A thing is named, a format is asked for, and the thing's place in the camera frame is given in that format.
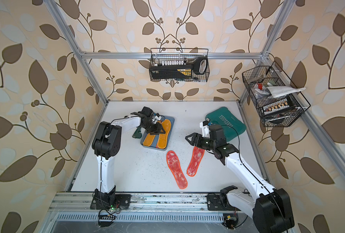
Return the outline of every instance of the wire basket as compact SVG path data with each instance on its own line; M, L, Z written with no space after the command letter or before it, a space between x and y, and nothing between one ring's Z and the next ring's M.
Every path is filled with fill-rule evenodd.
M152 48L151 80L207 82L210 74L208 49Z
M299 94L304 98L305 103L303 104L296 100L295 95L297 93L291 93L277 98L272 96L259 96L254 90L258 85L266 85L271 81L277 86L285 86L277 74L279 70L273 68L274 63L271 66L257 66L243 72L243 82L264 127L289 127L311 105L302 92Z

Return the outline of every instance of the cable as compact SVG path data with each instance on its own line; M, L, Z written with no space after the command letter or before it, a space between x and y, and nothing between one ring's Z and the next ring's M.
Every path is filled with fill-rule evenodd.
M237 137L238 137L238 157L239 157L239 159L240 159L240 161L241 161L241 163L242 163L242 165L250 172L250 174L252 174L253 176L254 176L254 178L259 182L259 184L261 184L266 190L267 190L267 192L269 193L269 194L271 194L271 192L267 189L267 187L249 170L249 168L247 168L246 167L246 165L244 164L244 162L242 161L242 159L241 159L241 156L240 156L240 137L239 137L239 135L238 135L238 132L237 132L237 130L235 129L235 128L233 128L232 126L230 126L230 125L221 125L221 126L227 126L227 127L231 127L232 129L234 129L235 131L236 131L236 134L237 134ZM285 228L287 229L287 233L288 233L288 226L287 226L287 224L285 223L285 220L284 220L284 217L283 217L283 215L282 215L282 211L281 211L281 209L280 209L280 207L279 207L279 205L277 204L277 202L276 202L276 200L273 198L273 195L270 195L271 197L272 197L272 199L273 199L273 201L275 202L275 205L277 206L277 208L279 209L279 211L280 211L280 214L281 214L281 218L282 218L282 221L283 221L283 223L284 223L284 226L285 226Z

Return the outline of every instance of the blue tray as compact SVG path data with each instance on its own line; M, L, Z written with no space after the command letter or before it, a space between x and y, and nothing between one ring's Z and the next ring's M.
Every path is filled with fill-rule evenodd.
M173 128L173 126L174 126L175 118L173 118L173 117L171 117L171 116L165 116L165 118L166 118L166 119L169 119L170 122L171 122L171 129L170 129L169 135L167 136L166 148L165 148L165 149L157 148L157 142L158 142L158 137L159 137L159 135L156 135L156 137L154 138L154 140L153 140L153 142L152 142L152 144L151 144L150 147L144 146L144 145L143 145L143 142L144 142L145 137L147 137L147 132L144 132L144 133L143 133L143 136L142 136L142 138L141 138L141 140L140 140L140 144L141 144L143 147L150 148L150 149L155 149L155 150L159 150L159 151L165 151L165 150L167 150L167 147L168 147L169 141L170 141L170 137L171 137L171 131L173 130L172 128Z

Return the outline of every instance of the insole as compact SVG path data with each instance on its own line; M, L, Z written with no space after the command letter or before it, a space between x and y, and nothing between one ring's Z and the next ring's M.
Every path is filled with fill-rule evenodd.
M169 119L166 119L162 122L162 127L165 130L165 134L160 134L158 136L157 148L165 149L167 146L167 137L169 136L171 130L171 122Z
M200 165L204 153L204 149L198 147L193 148L191 162L187 168L187 175L194 176L197 173L198 166Z
M167 165L174 175L176 184L178 184L179 189L185 189L188 186L188 182L183 172L181 171L178 156L175 154L175 152L168 151L166 154L166 161Z

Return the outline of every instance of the black cable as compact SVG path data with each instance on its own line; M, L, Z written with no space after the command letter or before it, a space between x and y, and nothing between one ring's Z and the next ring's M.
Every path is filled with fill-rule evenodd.
M235 226L235 229L237 228L237 227L240 227L242 224L244 224L244 222L247 220L247 218L248 218L248 216L246 215L246 218L245 218L245 220L240 224L240 225L238 225L238 226Z
M244 162L242 161L241 156L240 156L240 137L239 137L239 135L238 135L237 130L236 130L235 128L233 128L232 126L229 126L229 125L226 125L226 124L225 124L225 125L221 125L221 126L231 127L232 129L234 129L234 130L236 131L236 134L237 134L237 137L238 137L238 157L239 157L239 159L240 159L242 165L246 168L246 170L248 170L248 171L250 172L250 174L252 174L252 175L254 176L254 178L259 182L259 184L261 184L261 185L267 190L267 192L268 192L269 194L271 194L271 192L267 189L267 187L266 187L266 186L265 186L265 185L264 185L264 184L263 184L263 183L262 183L262 182L261 182L261 181L260 181L250 170L249 170L249 168L246 167L246 165L245 165ZM285 220L284 220L282 211L281 211L279 205L277 204L276 200L273 198L273 195L270 195L270 196L272 197L273 201L275 202L275 205L277 206L277 208L278 208L279 211L280 211L282 221L283 221L284 226L285 226L285 228L287 229L287 233L288 233L288 226L287 226L287 224L285 223Z

